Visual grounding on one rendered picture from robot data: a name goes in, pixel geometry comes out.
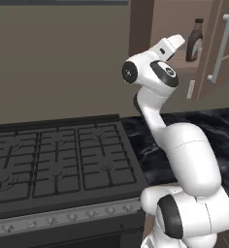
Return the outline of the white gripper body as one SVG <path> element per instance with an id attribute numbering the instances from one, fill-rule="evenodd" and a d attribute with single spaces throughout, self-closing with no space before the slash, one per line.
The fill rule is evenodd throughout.
<path id="1" fill-rule="evenodd" d="M 185 43 L 185 39 L 182 35 L 177 34 L 167 38 L 167 60 L 172 58 L 176 51 Z"/>

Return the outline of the brown syrup bottle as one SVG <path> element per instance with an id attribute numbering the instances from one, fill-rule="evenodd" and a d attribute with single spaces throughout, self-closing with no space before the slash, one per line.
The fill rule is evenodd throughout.
<path id="1" fill-rule="evenodd" d="M 198 53 L 202 47 L 203 33 L 202 33 L 203 19 L 196 18 L 193 30 L 187 40 L 187 48 L 185 60 L 187 62 L 196 61 Z"/>

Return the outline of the black gas stove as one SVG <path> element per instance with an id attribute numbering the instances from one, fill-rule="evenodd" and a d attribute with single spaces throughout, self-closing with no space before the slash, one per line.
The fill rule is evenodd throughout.
<path id="1" fill-rule="evenodd" d="M 116 114 L 0 125 L 0 248 L 140 248 L 146 187 Z"/>

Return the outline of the brown wall cabinet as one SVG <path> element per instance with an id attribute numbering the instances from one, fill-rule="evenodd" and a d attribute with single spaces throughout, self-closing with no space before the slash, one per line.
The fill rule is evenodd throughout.
<path id="1" fill-rule="evenodd" d="M 196 18 L 206 34 L 216 0 L 131 0 L 129 54 L 155 45 L 161 38 L 181 34 L 188 39 Z"/>

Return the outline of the white wall socket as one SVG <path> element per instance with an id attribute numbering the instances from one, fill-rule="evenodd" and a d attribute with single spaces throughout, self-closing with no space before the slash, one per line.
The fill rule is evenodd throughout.
<path id="1" fill-rule="evenodd" d="M 195 80 L 191 80 L 189 82 L 189 86 L 188 86 L 188 90 L 187 90 L 187 95 L 186 95 L 186 99 L 191 99 L 192 98 L 192 94 L 194 91 L 194 86 L 195 86 Z"/>

